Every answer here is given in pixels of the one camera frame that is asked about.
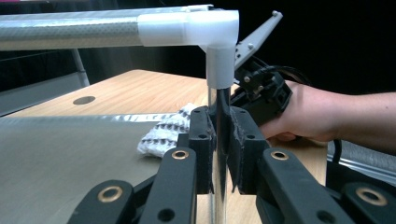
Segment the towel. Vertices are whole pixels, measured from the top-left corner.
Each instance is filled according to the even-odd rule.
[[[197,106],[188,103],[175,114],[156,124],[137,145],[140,154],[163,157],[166,151],[177,146],[177,137],[180,133],[190,130],[191,111]]]

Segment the table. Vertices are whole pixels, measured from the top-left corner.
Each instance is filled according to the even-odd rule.
[[[205,79],[133,70],[8,117],[171,113],[177,112],[187,103],[207,105]],[[327,155],[325,144],[306,139],[272,144],[293,151],[317,181],[324,185]],[[255,197],[231,193],[231,188],[231,181],[228,181],[228,223],[261,223]],[[208,196],[199,195],[197,206],[197,223],[207,223]]]

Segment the forearm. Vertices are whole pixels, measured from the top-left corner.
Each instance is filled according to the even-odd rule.
[[[396,155],[396,93],[343,95],[335,138]]]

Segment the cloth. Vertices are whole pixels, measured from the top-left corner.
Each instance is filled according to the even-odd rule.
[[[188,103],[176,114],[164,118],[143,136],[137,145],[137,151],[143,155],[163,157],[167,150],[177,146],[180,133],[189,132],[191,111],[196,107]]]

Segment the human arm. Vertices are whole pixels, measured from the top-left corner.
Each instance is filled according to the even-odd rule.
[[[260,126],[266,138],[343,139],[396,155],[396,92],[344,95],[288,81],[286,110]]]

